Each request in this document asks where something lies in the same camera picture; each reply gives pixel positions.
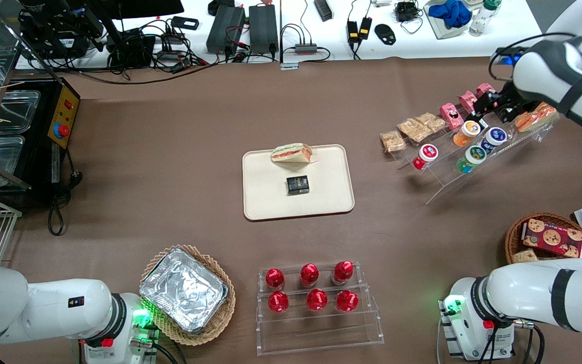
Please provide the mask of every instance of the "brown mat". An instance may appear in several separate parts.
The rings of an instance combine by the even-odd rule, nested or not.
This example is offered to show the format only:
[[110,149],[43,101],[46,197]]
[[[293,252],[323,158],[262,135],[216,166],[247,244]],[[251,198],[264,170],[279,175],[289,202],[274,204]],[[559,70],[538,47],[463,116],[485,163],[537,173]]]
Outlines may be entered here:
[[[96,278],[114,292],[137,292],[155,254],[192,244],[231,277],[237,305],[217,339],[186,350],[190,364],[435,362],[437,299],[457,279],[503,263],[500,241],[518,217],[537,210],[568,216],[582,207],[582,129],[566,120],[542,144],[428,206],[421,181],[383,154],[379,132],[488,81],[487,63],[330,62],[283,72],[277,64],[227,65],[144,86],[74,78],[88,100],[72,139],[85,178],[65,209],[69,229],[55,238],[45,212],[25,216],[11,267],[30,282]],[[163,76],[132,73],[134,80]],[[245,219],[242,155],[291,142],[347,149],[352,212]],[[365,269],[385,345],[256,358],[257,271],[345,258]],[[582,362],[582,334],[543,330],[545,362]],[[501,362],[520,362],[526,339],[519,334],[517,357]],[[460,362],[447,357],[445,343],[443,351],[444,362]],[[10,364],[72,362],[65,339],[0,346],[0,356]]]

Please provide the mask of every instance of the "black mouse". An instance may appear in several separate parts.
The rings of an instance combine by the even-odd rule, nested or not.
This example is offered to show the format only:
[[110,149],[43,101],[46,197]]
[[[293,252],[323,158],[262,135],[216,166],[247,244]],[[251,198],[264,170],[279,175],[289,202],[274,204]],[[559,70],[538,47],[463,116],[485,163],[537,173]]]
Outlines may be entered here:
[[381,39],[383,44],[387,44],[388,46],[392,46],[392,44],[397,42],[397,37],[395,37],[392,28],[386,24],[379,24],[374,27],[374,33],[376,33],[376,36]]

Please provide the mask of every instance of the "foil-covered container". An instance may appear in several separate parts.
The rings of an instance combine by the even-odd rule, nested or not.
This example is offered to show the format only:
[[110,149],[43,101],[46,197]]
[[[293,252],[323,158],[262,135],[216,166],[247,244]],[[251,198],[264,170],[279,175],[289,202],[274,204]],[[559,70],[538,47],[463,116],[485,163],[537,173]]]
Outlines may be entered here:
[[180,248],[152,269],[139,289],[190,334],[199,334],[228,296],[228,286]]

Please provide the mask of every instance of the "wicker basket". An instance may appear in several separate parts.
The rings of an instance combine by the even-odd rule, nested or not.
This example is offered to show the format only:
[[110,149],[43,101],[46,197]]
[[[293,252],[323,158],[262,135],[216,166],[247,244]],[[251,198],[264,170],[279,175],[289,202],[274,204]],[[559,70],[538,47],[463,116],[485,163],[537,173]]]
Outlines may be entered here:
[[[566,217],[552,214],[551,212],[533,212],[527,216],[520,217],[518,221],[511,225],[511,228],[506,232],[506,238],[504,238],[504,252],[506,253],[506,261],[509,264],[515,263],[513,261],[513,255],[515,253],[530,249],[530,247],[520,242],[520,238],[522,237],[522,224],[531,218],[582,231],[582,228],[577,223]],[[534,248],[533,250],[536,251],[538,258],[565,258],[564,256],[556,255],[542,249]]]
[[233,313],[235,312],[235,288],[233,287],[233,283],[230,281],[230,278],[228,278],[228,275],[224,272],[223,269],[221,269],[217,261],[215,261],[209,255],[203,255],[199,253],[199,250],[197,250],[197,248],[194,246],[171,246],[157,254],[157,256],[155,256],[154,259],[152,259],[152,261],[150,261],[148,266],[145,268],[145,272],[140,279],[141,283],[145,277],[150,274],[155,265],[159,263],[161,258],[166,256],[166,254],[168,254],[169,251],[175,247],[178,247],[186,253],[190,254],[192,257],[194,257],[194,259],[197,259],[201,264],[205,265],[205,267],[216,274],[219,279],[226,283],[229,288],[226,302],[221,305],[221,307],[216,311],[212,318],[210,318],[210,321],[206,327],[204,327],[203,331],[201,331],[201,333],[198,335],[188,334],[187,332],[181,330],[181,327],[174,320],[172,320],[170,316],[162,313],[159,309],[157,309],[153,304],[144,298],[143,305],[150,312],[150,316],[152,317],[152,320],[157,325],[157,327],[170,339],[183,345],[201,345],[211,341],[212,339],[215,339],[215,337],[219,336],[219,334],[221,334],[221,332],[226,329],[226,326],[228,326],[228,323],[231,317],[233,317]]

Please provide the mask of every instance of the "cookie box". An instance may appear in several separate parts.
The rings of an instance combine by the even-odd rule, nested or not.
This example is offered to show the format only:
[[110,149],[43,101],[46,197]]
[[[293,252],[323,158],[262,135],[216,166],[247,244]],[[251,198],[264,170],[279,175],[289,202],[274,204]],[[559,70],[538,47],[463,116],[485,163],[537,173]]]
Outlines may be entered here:
[[522,224],[522,243],[554,254],[582,259],[582,231],[538,219],[529,219]]

